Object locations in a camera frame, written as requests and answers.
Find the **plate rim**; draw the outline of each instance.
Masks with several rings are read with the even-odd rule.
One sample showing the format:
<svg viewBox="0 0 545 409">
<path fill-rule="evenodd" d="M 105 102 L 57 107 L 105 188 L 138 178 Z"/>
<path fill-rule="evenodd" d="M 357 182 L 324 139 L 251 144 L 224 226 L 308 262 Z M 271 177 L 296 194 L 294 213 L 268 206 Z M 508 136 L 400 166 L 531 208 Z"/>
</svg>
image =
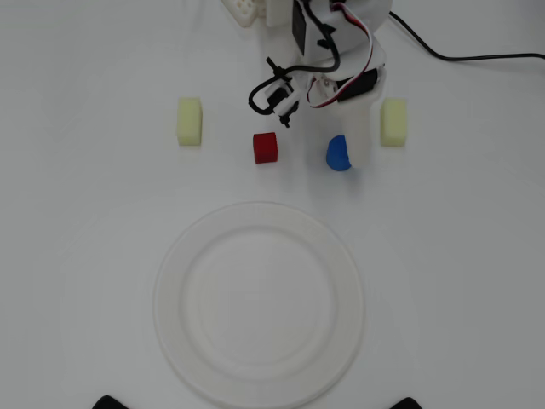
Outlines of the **plate rim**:
<svg viewBox="0 0 545 409">
<path fill-rule="evenodd" d="M 164 273 L 164 265 L 165 263 L 170 259 L 170 256 L 174 252 L 174 250 L 177 248 L 177 245 L 192 231 L 193 228 L 195 228 L 200 222 L 204 221 L 210 216 L 213 216 L 215 214 L 222 213 L 226 210 L 229 210 L 231 208 L 237 208 L 244 205 L 272 205 L 279 208 L 283 208 L 285 210 L 294 211 L 296 213 L 299 213 L 301 216 L 310 218 L 313 222 L 317 223 L 321 228 L 323 228 L 325 231 L 328 232 L 335 240 L 339 243 L 341 248 L 346 252 L 347 259 L 350 261 L 350 263 L 353 265 L 355 272 L 357 272 L 356 279 L 359 283 L 358 287 L 358 295 L 359 295 L 359 301 L 361 302 L 362 310 L 361 310 L 361 320 L 359 322 L 360 328 L 359 328 L 359 334 L 357 342 L 355 343 L 355 346 L 353 348 L 353 351 L 348 357 L 347 362 L 339 369 L 337 374 L 335 374 L 334 377 L 331 378 L 331 380 L 327 383 L 326 386 L 315 392 L 314 394 L 300 400 L 294 403 L 291 403 L 289 405 L 280 405 L 280 406 L 271 406 L 271 405 L 264 405 L 264 406 L 240 406 L 240 405 L 232 405 L 225 401 L 216 399 L 211 393 L 204 390 L 204 388 L 197 385 L 195 382 L 193 382 L 185 373 L 180 371 L 175 363 L 172 360 L 172 357 L 170 356 L 170 352 L 167 349 L 167 346 L 165 345 L 165 341 L 163 340 L 160 329 L 159 329 L 159 318 L 158 318 L 158 288 L 159 283 L 161 281 L 161 278 Z M 224 407 L 228 409 L 293 409 L 300 406 L 304 406 L 320 396 L 324 395 L 326 392 L 334 388 L 341 379 L 349 372 L 350 368 L 358 358 L 359 354 L 362 350 L 362 344 L 364 340 L 364 335 L 366 333 L 367 328 L 367 307 L 365 304 L 365 296 L 364 296 L 364 281 L 361 275 L 361 271 L 358 268 L 358 264 L 356 263 L 352 252 L 350 249 L 345 245 L 344 241 L 339 237 L 339 235 L 330 228 L 325 222 L 318 219 L 316 216 L 311 215 L 310 213 L 305 212 L 304 210 L 288 205 L 288 204 L 282 204 L 278 202 L 273 201 L 244 201 L 244 202 L 237 202 L 233 204 L 228 204 L 225 206 L 222 206 L 216 210 L 212 210 L 204 214 L 203 216 L 199 217 L 195 222 L 189 224 L 186 228 L 183 229 L 183 231 L 176 237 L 172 245 L 168 248 L 166 251 L 163 260 L 160 263 L 159 269 L 156 272 L 156 278 L 155 283 L 153 286 L 153 294 L 152 294 L 152 317 L 153 317 L 153 326 L 155 329 L 155 335 L 158 339 L 159 346 L 161 348 L 163 357 L 165 360 L 169 363 L 169 366 L 173 370 L 173 372 L 176 374 L 178 379 L 181 381 L 181 383 L 185 386 L 187 386 L 191 391 L 196 393 L 201 398 L 205 399 L 206 401 L 218 406 L 218 407 Z"/>
</svg>

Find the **wire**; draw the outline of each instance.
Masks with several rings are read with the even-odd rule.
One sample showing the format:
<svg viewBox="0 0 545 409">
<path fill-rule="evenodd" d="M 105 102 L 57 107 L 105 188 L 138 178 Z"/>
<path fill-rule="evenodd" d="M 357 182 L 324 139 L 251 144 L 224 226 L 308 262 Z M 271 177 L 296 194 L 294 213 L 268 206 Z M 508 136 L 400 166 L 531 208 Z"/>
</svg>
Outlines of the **wire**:
<svg viewBox="0 0 545 409">
<path fill-rule="evenodd" d="M 373 48 L 374 48 L 373 36 L 371 34 L 371 31 L 370 31 L 369 27 L 366 26 L 365 23 L 362 20 L 360 20 L 358 18 L 358 16 L 355 15 L 354 12 L 349 7 L 347 7 L 344 3 L 334 3 L 331 6 L 331 10 L 333 10 L 333 11 L 338 10 L 338 9 L 340 9 L 342 11 L 342 13 L 344 14 L 344 18 L 350 24 L 352 24 L 353 26 L 359 27 L 361 30 L 363 30 L 365 32 L 365 35 L 369 39 L 369 51 L 367 52 L 367 56 L 365 57 L 367 62 L 365 64 L 364 69 L 361 70 L 361 72 L 358 75 L 352 77 L 349 81 L 347 81 L 344 85 L 342 85 L 337 90 L 335 95 L 333 95 L 331 98 L 329 98 L 326 101 L 320 102 L 317 105 L 313 105 L 313 104 L 310 103 L 310 91 L 312 90 L 312 88 L 314 86 L 314 83 L 316 82 L 316 78 L 314 78 L 313 81 L 311 82 L 310 87 L 309 87 L 308 92 L 307 92 L 307 102 L 312 108 L 327 107 L 328 105 L 330 105 L 333 102 L 337 101 L 337 99 L 344 93 L 344 91 L 346 91 L 353 83 L 355 83 L 362 75 L 365 74 L 365 72 L 367 71 L 367 68 L 369 67 L 369 64 L 371 63 L 371 58 L 373 57 Z"/>
<path fill-rule="evenodd" d="M 318 17 L 316 17 L 316 15 L 311 10 L 310 4 L 309 4 L 310 0 L 303 0 L 302 3 L 303 3 L 303 8 L 305 9 L 305 12 L 307 13 L 308 17 L 314 23 L 314 25 L 320 30 L 320 32 L 322 33 L 322 36 L 324 37 L 324 40 L 327 42 L 328 46 L 330 47 L 331 54 L 333 54 L 333 60 L 334 60 L 333 66 L 328 66 L 328 67 L 291 66 L 289 68 L 283 69 L 279 66 L 275 66 L 272 62 L 269 62 L 269 65 L 271 65 L 273 69 L 274 76 L 272 78 L 269 78 L 264 83 L 261 83 L 257 87 L 255 87 L 255 89 L 250 93 L 250 97 L 248 98 L 248 103 L 250 104 L 250 107 L 257 113 L 259 113 L 260 115 L 271 115 L 274 113 L 274 109 L 272 107 L 261 109 L 255 104 L 254 98 L 257 95 L 257 93 L 260 92 L 262 89 L 265 89 L 267 86 L 273 84 L 279 79 L 284 79 L 286 82 L 289 82 L 291 78 L 288 77 L 288 74 L 295 71 L 328 73 L 328 72 L 337 71 L 339 66 L 341 66 L 341 57 L 339 56 L 339 50 L 337 49 L 335 41 L 333 41 L 333 38 L 331 37 L 330 32 L 325 28 L 325 25 L 318 19 Z"/>
<path fill-rule="evenodd" d="M 499 55 L 475 55 L 473 57 L 447 57 L 445 55 L 441 55 L 437 53 L 436 51 L 433 51 L 433 49 L 426 44 L 424 40 L 420 38 L 416 32 L 410 28 L 410 26 L 401 19 L 397 14 L 395 14 L 393 11 L 390 12 L 390 16 L 396 20 L 409 34 L 415 38 L 415 40 L 424 48 L 426 51 L 434 56 L 435 58 L 439 58 L 443 61 L 449 61 L 449 62 L 467 62 L 467 61 L 483 61 L 483 60 L 508 60 L 508 59 L 515 59 L 515 58 L 539 58 L 542 60 L 545 60 L 545 55 L 538 54 L 538 53 L 526 53 L 526 54 L 499 54 Z"/>
</svg>

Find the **white plate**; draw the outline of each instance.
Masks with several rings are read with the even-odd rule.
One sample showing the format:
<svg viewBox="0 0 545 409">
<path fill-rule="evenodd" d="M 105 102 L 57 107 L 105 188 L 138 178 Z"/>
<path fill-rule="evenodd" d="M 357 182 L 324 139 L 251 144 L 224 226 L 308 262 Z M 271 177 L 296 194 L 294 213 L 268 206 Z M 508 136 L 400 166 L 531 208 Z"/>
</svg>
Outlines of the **white plate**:
<svg viewBox="0 0 545 409">
<path fill-rule="evenodd" d="M 322 223 L 247 203 L 196 222 L 159 272 L 164 354 L 201 395 L 233 408 L 292 408 L 333 386 L 364 325 L 358 270 Z"/>
</svg>

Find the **black cable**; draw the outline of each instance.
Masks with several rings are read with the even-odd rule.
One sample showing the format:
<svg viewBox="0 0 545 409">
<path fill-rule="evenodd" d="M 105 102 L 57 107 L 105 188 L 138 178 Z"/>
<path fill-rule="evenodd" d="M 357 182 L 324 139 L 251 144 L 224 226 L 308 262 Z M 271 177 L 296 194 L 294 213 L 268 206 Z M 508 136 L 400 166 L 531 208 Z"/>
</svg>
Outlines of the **black cable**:
<svg viewBox="0 0 545 409">
<path fill-rule="evenodd" d="M 506 59 L 514 59 L 514 58 L 540 58 L 542 60 L 545 60 L 545 55 L 538 54 L 538 53 L 526 53 L 526 54 L 499 54 L 499 55 L 475 55 L 473 57 L 447 57 L 444 55 L 441 55 L 435 51 L 432 50 L 432 48 L 426 44 L 424 40 L 420 38 L 416 32 L 409 27 L 407 23 L 401 19 L 397 14 L 395 14 L 393 11 L 390 12 L 390 16 L 396 20 L 407 32 L 410 33 L 412 37 L 415 38 L 415 40 L 420 43 L 420 45 L 426 49 L 426 51 L 433 55 L 435 58 L 439 58 L 443 61 L 449 61 L 449 62 L 464 62 L 464 61 L 483 61 L 483 60 L 506 60 Z"/>
<path fill-rule="evenodd" d="M 310 8 L 310 0 L 303 0 L 303 7 L 305 11 L 307 12 L 308 17 L 310 17 L 310 20 L 313 21 L 314 25 L 320 30 L 322 33 L 322 36 L 324 37 L 324 40 L 327 42 L 331 49 L 331 54 L 333 54 L 333 59 L 335 62 L 333 63 L 333 66 L 328 67 L 319 67 L 319 66 L 291 66 L 289 68 L 281 68 L 279 66 L 275 66 L 273 62 L 270 60 L 270 58 L 267 59 L 268 64 L 272 67 L 274 71 L 274 77 L 269 78 L 264 83 L 261 83 L 255 89 L 250 93 L 250 97 L 248 99 L 248 103 L 250 104 L 250 107 L 259 113 L 260 115 L 271 115 L 274 113 L 273 108 L 269 107 L 267 109 L 261 109 L 259 108 L 255 102 L 254 98 L 257 95 L 258 92 L 260 92 L 262 89 L 265 89 L 267 86 L 271 85 L 275 81 L 278 81 L 280 78 L 289 78 L 288 74 L 295 71 L 301 71 L 301 72 L 321 72 L 321 73 L 327 73 L 327 72 L 334 72 L 336 71 L 339 66 L 341 66 L 341 56 L 339 55 L 339 50 L 337 49 L 337 46 L 335 44 L 335 41 L 333 41 L 333 38 L 331 37 L 329 31 L 325 28 L 325 25 L 316 17 L 316 15 L 313 13 L 313 11 Z"/>
</svg>

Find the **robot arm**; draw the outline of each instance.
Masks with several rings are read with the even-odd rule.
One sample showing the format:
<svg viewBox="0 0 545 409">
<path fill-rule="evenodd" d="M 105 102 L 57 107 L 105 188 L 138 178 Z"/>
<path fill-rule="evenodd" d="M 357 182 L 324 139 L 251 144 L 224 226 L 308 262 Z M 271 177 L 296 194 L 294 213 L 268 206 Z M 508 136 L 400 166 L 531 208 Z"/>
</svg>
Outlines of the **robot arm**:
<svg viewBox="0 0 545 409">
<path fill-rule="evenodd" d="M 281 68 L 267 59 L 274 77 L 250 95 L 261 115 L 276 114 L 289 127 L 301 98 L 341 119 L 354 167 L 364 162 L 370 139 L 370 107 L 381 97 L 386 55 L 373 32 L 386 20 L 392 0 L 267 0 L 267 15 L 292 8 L 292 32 L 301 66 Z M 267 108 L 254 103 L 265 90 Z"/>
</svg>

